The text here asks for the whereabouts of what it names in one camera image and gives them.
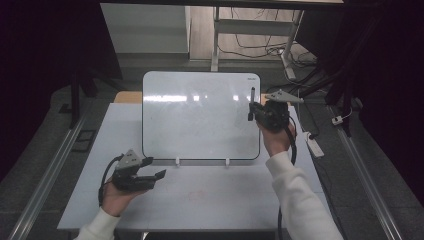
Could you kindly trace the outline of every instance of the white table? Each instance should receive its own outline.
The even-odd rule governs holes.
[[[290,111],[300,126],[294,108],[290,107]],[[92,221],[98,212],[97,190],[102,174],[114,157],[130,148],[142,156],[141,113],[141,104],[109,106],[58,229],[75,231]],[[307,173],[313,191],[328,209],[302,134],[298,134],[296,144],[296,165]],[[139,175],[167,169],[166,176],[156,183],[154,190],[131,202],[118,228],[146,232],[273,231],[277,227],[278,200],[264,165],[267,159],[261,144],[256,160],[232,161],[228,168],[219,161],[202,161],[203,166],[194,166],[193,160],[181,162],[180,167],[170,160],[145,167]]]

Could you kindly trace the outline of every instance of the person's arm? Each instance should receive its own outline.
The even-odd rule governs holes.
[[[271,156],[266,166],[273,178],[272,187],[292,239],[343,239],[321,200],[312,192],[305,173],[291,163],[287,153],[290,141],[285,131],[274,134],[258,126]],[[294,133],[293,126],[290,125],[290,129]]]
[[[136,196],[144,192],[121,192],[108,182],[104,187],[103,203],[93,221],[80,229],[76,240],[112,240],[121,213]]]

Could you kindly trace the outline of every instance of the hand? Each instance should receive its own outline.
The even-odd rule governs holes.
[[[113,185],[112,179],[109,179],[104,186],[104,195],[102,208],[107,214],[119,217],[121,213],[127,208],[128,204],[140,194],[147,191],[139,192],[122,192]]]
[[[279,133],[273,133],[267,130],[260,123],[256,122],[259,129],[264,136],[264,145],[270,157],[274,156],[277,153],[284,152],[290,148],[290,140],[287,136],[286,130],[281,130]],[[296,132],[293,125],[289,124],[289,130],[292,133],[293,137],[296,137]]]

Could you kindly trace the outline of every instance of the white sleeve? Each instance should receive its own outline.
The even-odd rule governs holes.
[[[75,240],[113,240],[113,231],[120,218],[113,217],[100,208],[94,220],[80,229]]]
[[[266,166],[292,239],[343,239],[321,200],[312,192],[305,173],[293,166],[287,152],[272,156]]]

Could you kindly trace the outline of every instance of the power strip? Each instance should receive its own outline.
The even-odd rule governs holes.
[[[324,156],[324,152],[319,147],[317,141],[315,139],[309,139],[309,136],[311,135],[310,132],[304,132],[303,135],[305,136],[305,141],[308,144],[309,150],[311,150],[312,155],[314,157],[319,158]]]

